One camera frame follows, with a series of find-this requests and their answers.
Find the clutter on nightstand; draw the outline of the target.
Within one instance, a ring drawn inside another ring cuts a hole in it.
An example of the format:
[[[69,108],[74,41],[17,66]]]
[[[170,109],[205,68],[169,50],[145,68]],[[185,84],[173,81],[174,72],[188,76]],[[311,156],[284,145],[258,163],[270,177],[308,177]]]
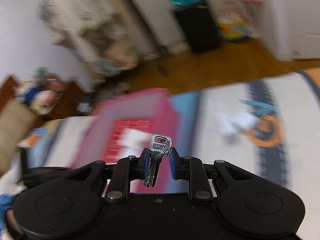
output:
[[[57,75],[45,67],[40,67],[31,79],[23,81],[14,88],[15,98],[36,114],[47,115],[63,95],[65,86]]]

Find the white charger block right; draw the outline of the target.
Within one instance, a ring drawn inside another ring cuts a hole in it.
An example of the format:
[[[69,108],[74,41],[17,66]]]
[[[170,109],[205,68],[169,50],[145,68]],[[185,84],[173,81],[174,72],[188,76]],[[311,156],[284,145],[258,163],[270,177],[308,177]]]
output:
[[[244,131],[254,128],[258,120],[259,118],[254,114],[248,112],[240,112],[234,118],[234,124],[237,128]]]

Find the brown paper bag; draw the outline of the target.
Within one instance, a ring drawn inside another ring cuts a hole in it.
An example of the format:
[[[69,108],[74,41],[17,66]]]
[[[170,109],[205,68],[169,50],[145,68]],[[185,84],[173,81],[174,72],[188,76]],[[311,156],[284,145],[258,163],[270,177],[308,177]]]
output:
[[[128,37],[120,38],[109,45],[103,52],[104,57],[112,60],[118,70],[136,68],[140,54]]]

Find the white charger block left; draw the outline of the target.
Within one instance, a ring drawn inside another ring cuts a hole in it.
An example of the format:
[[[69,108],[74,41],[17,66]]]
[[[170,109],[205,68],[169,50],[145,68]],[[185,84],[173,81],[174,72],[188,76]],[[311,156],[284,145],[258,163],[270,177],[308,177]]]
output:
[[[216,115],[219,131],[224,136],[232,136],[237,133],[237,129],[228,115],[219,112]]]

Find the white door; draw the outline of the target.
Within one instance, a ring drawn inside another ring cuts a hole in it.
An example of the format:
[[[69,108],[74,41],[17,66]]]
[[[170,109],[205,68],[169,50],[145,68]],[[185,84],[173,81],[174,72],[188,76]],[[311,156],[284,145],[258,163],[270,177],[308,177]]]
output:
[[[280,61],[319,59],[319,0],[265,0],[264,42]]]

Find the pink plastic storage box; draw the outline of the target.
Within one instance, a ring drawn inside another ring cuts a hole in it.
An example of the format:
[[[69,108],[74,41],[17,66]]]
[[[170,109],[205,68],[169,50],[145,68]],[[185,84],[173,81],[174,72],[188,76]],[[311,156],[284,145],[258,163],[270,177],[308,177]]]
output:
[[[125,128],[150,134],[159,134],[176,140],[179,114],[164,88],[150,88],[107,100],[98,107],[98,114],[86,133],[73,161],[79,168],[96,160],[115,164],[128,155],[139,156],[148,143],[129,151],[119,145],[119,136]]]

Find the white charger block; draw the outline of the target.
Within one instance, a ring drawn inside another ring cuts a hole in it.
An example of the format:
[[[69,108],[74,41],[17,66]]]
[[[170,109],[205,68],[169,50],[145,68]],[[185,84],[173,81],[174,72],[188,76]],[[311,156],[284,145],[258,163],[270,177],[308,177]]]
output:
[[[234,124],[237,128],[244,131],[254,128],[258,120],[259,118],[254,114],[248,112],[240,112],[234,118]]]
[[[216,115],[219,131],[224,136],[232,136],[237,133],[237,129],[228,115],[219,112]]]

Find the black suitcase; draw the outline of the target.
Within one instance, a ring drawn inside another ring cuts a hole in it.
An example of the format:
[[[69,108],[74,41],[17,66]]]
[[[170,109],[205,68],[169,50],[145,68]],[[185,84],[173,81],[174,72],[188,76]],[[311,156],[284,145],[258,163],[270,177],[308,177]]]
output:
[[[174,8],[172,13],[193,53],[204,53],[221,46],[217,23],[205,0]]]

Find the wooden padded headboard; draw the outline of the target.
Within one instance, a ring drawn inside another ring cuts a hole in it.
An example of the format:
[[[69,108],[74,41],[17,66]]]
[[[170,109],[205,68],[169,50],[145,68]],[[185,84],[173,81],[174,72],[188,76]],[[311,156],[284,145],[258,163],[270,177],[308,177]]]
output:
[[[35,127],[38,114],[31,105],[38,89],[8,75],[1,83],[1,174],[9,169],[18,143]]]

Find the silver keys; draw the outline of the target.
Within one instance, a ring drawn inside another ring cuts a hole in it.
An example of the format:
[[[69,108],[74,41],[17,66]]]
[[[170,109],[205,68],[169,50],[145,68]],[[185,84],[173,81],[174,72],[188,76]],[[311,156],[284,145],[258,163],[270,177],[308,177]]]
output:
[[[157,175],[163,157],[169,154],[171,148],[171,137],[153,134],[149,143],[149,165],[148,173],[144,179],[144,186],[155,187]]]

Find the wooden nightstand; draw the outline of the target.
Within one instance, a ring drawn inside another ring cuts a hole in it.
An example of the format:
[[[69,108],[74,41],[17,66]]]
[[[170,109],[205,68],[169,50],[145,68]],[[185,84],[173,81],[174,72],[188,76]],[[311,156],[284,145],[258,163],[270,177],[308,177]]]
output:
[[[87,95],[74,80],[68,81],[49,113],[41,115],[43,121],[67,118],[77,115],[80,101]]]

